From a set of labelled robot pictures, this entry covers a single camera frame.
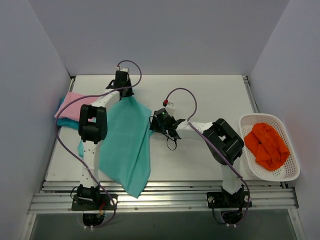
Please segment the teal t shirt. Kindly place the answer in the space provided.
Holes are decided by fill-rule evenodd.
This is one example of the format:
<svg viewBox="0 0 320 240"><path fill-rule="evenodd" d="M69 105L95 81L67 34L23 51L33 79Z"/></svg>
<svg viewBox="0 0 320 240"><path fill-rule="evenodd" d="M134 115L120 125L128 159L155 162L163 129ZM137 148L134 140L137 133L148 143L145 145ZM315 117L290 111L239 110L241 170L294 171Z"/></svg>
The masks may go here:
<svg viewBox="0 0 320 240"><path fill-rule="evenodd" d="M80 184L97 187L99 172L138 198L151 174L149 117L152 111L134 97L124 97L107 111L107 135L94 143L81 141L78 154L87 166Z"/></svg>

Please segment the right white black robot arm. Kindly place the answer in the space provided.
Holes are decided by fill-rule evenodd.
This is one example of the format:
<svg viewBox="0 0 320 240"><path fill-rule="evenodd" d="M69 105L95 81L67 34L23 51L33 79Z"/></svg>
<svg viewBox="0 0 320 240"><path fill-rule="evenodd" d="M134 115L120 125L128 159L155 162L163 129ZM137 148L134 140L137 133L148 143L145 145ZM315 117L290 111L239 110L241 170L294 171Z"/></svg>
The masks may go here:
<svg viewBox="0 0 320 240"><path fill-rule="evenodd" d="M192 122L190 119L175 119L165 108L149 117L150 130L176 142L182 139L203 140L213 158L221 165L223 203L234 206L240 201L239 190L243 186L240 174L240 158L244 141L223 118L214 122Z"/></svg>

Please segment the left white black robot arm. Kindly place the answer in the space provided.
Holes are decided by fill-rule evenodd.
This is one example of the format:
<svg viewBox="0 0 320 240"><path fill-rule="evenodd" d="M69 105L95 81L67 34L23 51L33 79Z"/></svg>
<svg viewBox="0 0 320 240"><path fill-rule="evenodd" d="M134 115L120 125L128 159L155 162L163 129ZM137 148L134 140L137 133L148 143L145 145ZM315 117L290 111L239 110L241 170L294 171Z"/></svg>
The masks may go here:
<svg viewBox="0 0 320 240"><path fill-rule="evenodd" d="M80 108L78 133L83 146L82 177L76 195L90 210L100 206L99 161L102 141L108 132L107 110L123 97L133 95L127 67L115 72L115 79L106 87L105 95Z"/></svg>

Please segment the folded pink t shirt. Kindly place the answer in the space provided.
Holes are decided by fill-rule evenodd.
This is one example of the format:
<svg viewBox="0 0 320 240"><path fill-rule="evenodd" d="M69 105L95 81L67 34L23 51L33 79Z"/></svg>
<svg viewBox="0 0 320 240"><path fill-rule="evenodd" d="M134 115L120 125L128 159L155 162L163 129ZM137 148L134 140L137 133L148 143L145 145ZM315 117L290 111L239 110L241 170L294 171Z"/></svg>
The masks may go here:
<svg viewBox="0 0 320 240"><path fill-rule="evenodd" d="M69 104L70 102L78 99L78 98L81 98L81 97L84 97L84 95L82 94L79 94L79 93L75 93L75 92L68 92L66 94L66 96L64 97L64 99L62 100L62 103L58 109L58 111L56 112L56 114L54 115L54 117L57 119L64 119L64 118L67 118L67 119L70 119L70 120L73 120L73 121L76 121L76 122L79 122L79 119L80 119L80 111L81 111L81 106L83 104L85 105L90 105L92 104L93 102L95 102L98 97L86 97L86 98L83 98L81 100L78 100L76 101L75 103L71 104L70 106L68 106L58 117L58 113L67 105Z"/></svg>

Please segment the folded teal t shirt underneath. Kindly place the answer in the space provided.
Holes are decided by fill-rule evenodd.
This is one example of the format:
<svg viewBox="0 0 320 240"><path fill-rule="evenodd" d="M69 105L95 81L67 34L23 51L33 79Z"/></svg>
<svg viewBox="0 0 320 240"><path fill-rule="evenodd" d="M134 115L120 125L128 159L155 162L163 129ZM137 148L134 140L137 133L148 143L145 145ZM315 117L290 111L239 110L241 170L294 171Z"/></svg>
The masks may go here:
<svg viewBox="0 0 320 240"><path fill-rule="evenodd" d="M63 97L60 101L60 106L58 111L55 113L54 118L57 119L56 125L59 127L68 127L71 129L78 130L79 128L79 116L81 111L82 102L79 100L76 103L73 103L71 106L67 107L57 118L58 113L61 109L69 104L70 102L74 101L82 97L83 95L77 93L68 93L65 97Z"/></svg>

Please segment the orange t shirt in basket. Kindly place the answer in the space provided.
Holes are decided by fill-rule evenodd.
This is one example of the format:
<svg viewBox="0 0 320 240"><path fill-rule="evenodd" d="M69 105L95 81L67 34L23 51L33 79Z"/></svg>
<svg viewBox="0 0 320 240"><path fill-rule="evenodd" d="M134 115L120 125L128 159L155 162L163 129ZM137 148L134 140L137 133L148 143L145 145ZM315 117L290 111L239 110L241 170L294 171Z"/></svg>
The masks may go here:
<svg viewBox="0 0 320 240"><path fill-rule="evenodd" d="M272 172L282 167L290 150L278 132L267 123L257 123L244 137L245 146L255 157L255 162Z"/></svg>

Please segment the white plastic perforated basket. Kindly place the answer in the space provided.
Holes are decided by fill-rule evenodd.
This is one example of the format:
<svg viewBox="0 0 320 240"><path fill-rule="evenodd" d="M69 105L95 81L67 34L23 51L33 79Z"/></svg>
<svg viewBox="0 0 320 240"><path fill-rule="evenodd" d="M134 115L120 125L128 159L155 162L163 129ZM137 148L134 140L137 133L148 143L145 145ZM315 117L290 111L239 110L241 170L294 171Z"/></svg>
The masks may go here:
<svg viewBox="0 0 320 240"><path fill-rule="evenodd" d="M247 174L268 182L291 182L300 175L300 166L282 121L274 115L252 113L239 119L244 140L243 164Z"/></svg>

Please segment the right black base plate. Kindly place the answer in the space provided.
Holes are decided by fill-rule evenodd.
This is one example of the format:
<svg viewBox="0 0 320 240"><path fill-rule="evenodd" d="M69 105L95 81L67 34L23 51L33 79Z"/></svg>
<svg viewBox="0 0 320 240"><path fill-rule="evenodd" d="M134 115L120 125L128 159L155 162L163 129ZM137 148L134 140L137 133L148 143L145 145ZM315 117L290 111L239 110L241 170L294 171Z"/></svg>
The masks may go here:
<svg viewBox="0 0 320 240"><path fill-rule="evenodd" d="M252 201L249 201L248 205L248 192L235 193L233 195L222 192L207 192L207 206L210 209L235 209L235 208L251 208L253 206Z"/></svg>

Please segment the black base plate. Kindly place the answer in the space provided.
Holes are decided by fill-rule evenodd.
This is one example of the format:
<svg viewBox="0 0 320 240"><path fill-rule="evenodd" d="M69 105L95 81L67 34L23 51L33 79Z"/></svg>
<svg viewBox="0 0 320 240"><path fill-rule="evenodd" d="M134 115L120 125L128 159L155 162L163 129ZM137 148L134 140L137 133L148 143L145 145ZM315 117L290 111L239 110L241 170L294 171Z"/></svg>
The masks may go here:
<svg viewBox="0 0 320 240"><path fill-rule="evenodd" d="M113 211L114 209L115 206L112 200L106 194L102 194L98 201L79 198L75 194L71 205L72 211Z"/></svg>
<svg viewBox="0 0 320 240"><path fill-rule="evenodd" d="M249 201L248 205L248 192L235 193L233 195L222 192L207 192L207 206L210 209L235 209L235 208L251 208L253 206L252 201Z"/></svg>

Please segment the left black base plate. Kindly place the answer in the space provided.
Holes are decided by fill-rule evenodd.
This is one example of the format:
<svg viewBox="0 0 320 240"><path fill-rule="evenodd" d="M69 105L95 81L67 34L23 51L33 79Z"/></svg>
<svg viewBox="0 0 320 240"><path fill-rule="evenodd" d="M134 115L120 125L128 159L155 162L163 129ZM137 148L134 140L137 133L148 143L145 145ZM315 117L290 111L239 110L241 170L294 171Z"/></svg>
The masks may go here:
<svg viewBox="0 0 320 240"><path fill-rule="evenodd" d="M71 205L72 211L113 211L114 209L115 206L112 200L106 194L102 194L98 201L79 198L75 194Z"/></svg>

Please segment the aluminium rail frame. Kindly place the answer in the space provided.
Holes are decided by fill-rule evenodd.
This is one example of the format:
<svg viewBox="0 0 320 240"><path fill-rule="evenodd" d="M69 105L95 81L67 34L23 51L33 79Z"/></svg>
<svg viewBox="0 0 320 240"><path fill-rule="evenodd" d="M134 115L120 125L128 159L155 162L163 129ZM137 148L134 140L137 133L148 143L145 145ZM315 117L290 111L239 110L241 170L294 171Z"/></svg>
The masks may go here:
<svg viewBox="0 0 320 240"><path fill-rule="evenodd" d="M254 112L249 85L241 75L145 75L134 87L135 98L151 110L162 107L168 98L176 108L176 118L192 117L196 122L225 119L235 130L239 119ZM33 195L31 214L70 213L70 191L79 184L81 163L73 157L80 137L63 127L53 149L42 191ZM207 192L218 191L222 170L207 145L185 139L171 151L163 135L150 139L151 174L138 198L101 174L102 185L118 195L119 212L205 211Z"/></svg>

